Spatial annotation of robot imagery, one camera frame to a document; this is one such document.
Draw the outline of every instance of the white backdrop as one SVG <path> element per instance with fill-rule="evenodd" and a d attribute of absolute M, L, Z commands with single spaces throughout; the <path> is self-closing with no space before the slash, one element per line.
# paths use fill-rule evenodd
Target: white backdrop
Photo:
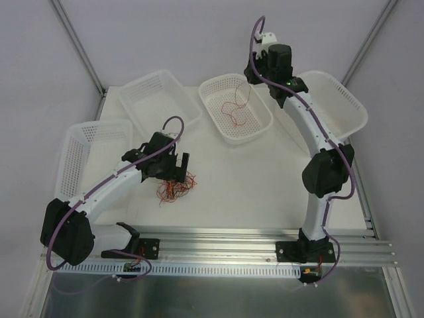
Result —
<path fill-rule="evenodd" d="M 66 129 L 99 96 L 47 0 L 0 4 L 0 317 L 18 317 L 40 258 Z"/>
<path fill-rule="evenodd" d="M 382 239 L 394 242 L 417 317 L 424 317 L 424 2 L 401 1 L 349 90 L 368 110 L 353 137 Z"/>
<path fill-rule="evenodd" d="M 166 68 L 183 85 L 242 73 L 258 17 L 295 73 L 341 80 L 386 0 L 62 0 L 105 87 Z"/>

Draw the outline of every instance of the plastic tray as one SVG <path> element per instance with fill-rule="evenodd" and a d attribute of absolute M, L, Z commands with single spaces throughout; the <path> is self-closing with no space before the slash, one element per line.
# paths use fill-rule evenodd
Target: plastic tray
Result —
<path fill-rule="evenodd" d="M 201 117 L 199 105 L 187 96 L 168 70 L 160 70 L 126 84 L 119 92 L 119 100 L 146 140 L 150 140 L 165 120 L 173 115 L 184 120 L 185 133 Z M 167 130 L 179 132 L 180 123 L 170 122 Z"/>
<path fill-rule="evenodd" d="M 259 137 L 274 121 L 262 98 L 243 75 L 227 74 L 205 81 L 199 87 L 199 95 L 218 131 L 229 144 L 242 144 Z M 239 105 L 247 102 L 245 107 L 233 113 L 237 123 L 243 125 L 235 125 L 227 115 L 231 114 L 231 107 L 237 107 L 231 104 L 235 101 Z"/>
<path fill-rule="evenodd" d="M 90 190 L 119 163 L 132 143 L 133 126 L 128 120 L 71 126 L 62 149 L 55 196 L 66 201 Z"/>
<path fill-rule="evenodd" d="M 316 102 L 314 109 L 340 141 L 345 141 L 365 126 L 368 121 L 365 107 L 333 76 L 321 71 L 308 71 L 298 77 L 309 88 L 309 93 Z M 295 123 L 277 104 L 274 115 L 296 144 L 309 154 L 306 142 Z"/>

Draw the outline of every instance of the red wire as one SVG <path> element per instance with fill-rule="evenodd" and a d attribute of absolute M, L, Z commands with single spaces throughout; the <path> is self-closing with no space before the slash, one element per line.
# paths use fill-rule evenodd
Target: red wire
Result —
<path fill-rule="evenodd" d="M 179 197 L 185 196 L 195 185 L 197 185 L 195 176 L 188 171 L 185 182 L 163 181 L 156 191 L 156 195 L 160 199 L 159 204 L 175 202 Z"/>
<path fill-rule="evenodd" d="M 244 124 L 246 124 L 246 122 L 247 122 L 247 118 L 245 117 L 245 118 L 244 118 L 244 122 L 243 122 L 243 123 L 238 123 L 238 122 L 237 122 L 237 118 L 233 115 L 234 111 L 238 111 L 238 110 L 240 110 L 240 109 L 245 108 L 245 107 L 246 107 L 246 105 L 247 105 L 247 103 L 249 102 L 249 99 L 250 99 L 250 90 L 252 89 L 252 87 L 249 85 L 249 93 L 248 93 L 248 97 L 247 97 L 246 103 L 243 103 L 243 104 L 238 104 L 238 103 L 237 103 L 237 90 L 239 89 L 239 87 L 240 87 L 243 83 L 246 83 L 246 82 L 242 81 L 242 82 L 240 82 L 240 83 L 236 86 L 236 89 L 235 89 L 235 92 L 234 92 L 234 102 L 232 102 L 232 101 L 226 101 L 226 102 L 224 102 L 224 103 L 222 104 L 222 106 L 221 106 L 221 112 L 222 112 L 222 114 L 224 114 L 224 115 L 228 115 L 228 116 L 230 117 L 231 121 L 233 122 L 233 124 L 235 125 L 235 127 L 237 127 L 237 126 L 243 126 L 243 125 L 244 125 Z M 235 105 L 236 107 L 234 107 L 234 108 L 231 110 L 231 112 L 230 112 L 230 113 L 226 113 L 226 112 L 224 112 L 224 106 L 225 106 L 226 104 Z"/>

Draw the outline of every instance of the wire bundle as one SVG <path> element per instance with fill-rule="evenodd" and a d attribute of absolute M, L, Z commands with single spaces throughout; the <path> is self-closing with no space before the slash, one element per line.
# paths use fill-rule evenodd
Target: wire bundle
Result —
<path fill-rule="evenodd" d="M 234 92 L 234 102 L 232 102 L 232 101 L 226 101 L 226 102 L 224 102 L 224 103 L 223 103 L 223 105 L 221 106 L 221 112 L 222 112 L 222 114 L 224 114 L 224 115 L 228 115 L 228 116 L 230 117 L 231 121 L 233 122 L 233 124 L 235 125 L 235 127 L 243 126 L 243 125 L 244 125 L 244 124 L 246 124 L 246 122 L 247 122 L 247 118 L 244 118 L 244 122 L 243 122 L 243 123 L 239 123 L 239 122 L 237 121 L 237 118 L 233 115 L 233 113 L 234 113 L 235 111 L 238 111 L 238 110 L 240 110 L 240 109 L 245 108 L 245 107 L 246 107 L 246 105 L 247 105 L 247 103 L 249 102 L 249 99 L 250 99 L 250 90 L 252 89 L 252 87 L 251 87 L 251 86 L 247 83 L 247 85 L 249 86 L 249 92 L 248 92 L 248 96 L 247 96 L 246 103 L 243 103 L 243 104 L 239 104 L 239 103 L 237 103 L 237 90 L 238 90 L 238 89 L 239 89 L 239 87 L 240 87 L 242 84 L 244 84 L 244 83 L 247 83 L 247 81 L 242 81 L 242 82 L 240 82 L 240 83 L 237 85 L 237 87 L 236 87 L 236 89 L 235 89 L 235 92 Z M 226 113 L 226 112 L 224 111 L 224 106 L 225 106 L 226 104 L 234 105 L 235 107 L 231 110 L 231 112 Z"/>
<path fill-rule="evenodd" d="M 185 182 L 163 181 L 156 191 L 156 195 L 160 199 L 159 204 L 162 202 L 172 203 L 179 197 L 185 196 L 197 184 L 194 179 L 195 176 L 187 171 Z"/>

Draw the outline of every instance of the white robotic arm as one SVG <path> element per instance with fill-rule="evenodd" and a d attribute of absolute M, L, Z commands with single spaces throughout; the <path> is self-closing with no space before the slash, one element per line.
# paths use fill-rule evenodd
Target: white robotic arm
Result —
<path fill-rule="evenodd" d="M 309 192 L 307 214 L 296 242 L 277 242 L 279 262 L 335 262 L 333 245 L 325 230 L 334 194 L 348 180 L 354 150 L 343 145 L 331 133 L 315 111 L 316 102 L 301 78 L 293 76 L 292 50 L 278 44 L 273 33 L 253 32 L 250 40 L 249 63 L 244 74 L 251 84 L 267 84 L 270 95 L 293 119 L 304 138 L 311 161 L 302 173 L 302 181 Z M 260 44 L 253 50 L 254 41 Z"/>
<path fill-rule="evenodd" d="M 73 266 L 93 253 L 106 258 L 120 257 L 112 250 L 138 254 L 144 248 L 143 242 L 152 239 L 141 241 L 140 234 L 124 223 L 110 226 L 93 223 L 110 204 L 146 178 L 185 182 L 189 154 L 183 153 L 181 166 L 177 166 L 178 155 L 175 152 L 176 140 L 170 135 L 156 132 L 149 143 L 125 153 L 110 175 L 89 193 L 67 202 L 59 199 L 51 201 L 46 209 L 40 238 L 41 243 L 48 247 L 49 268 L 57 269 L 49 264 L 49 251 Z M 154 252 L 150 258 L 157 258 L 157 255 L 158 252 Z"/>

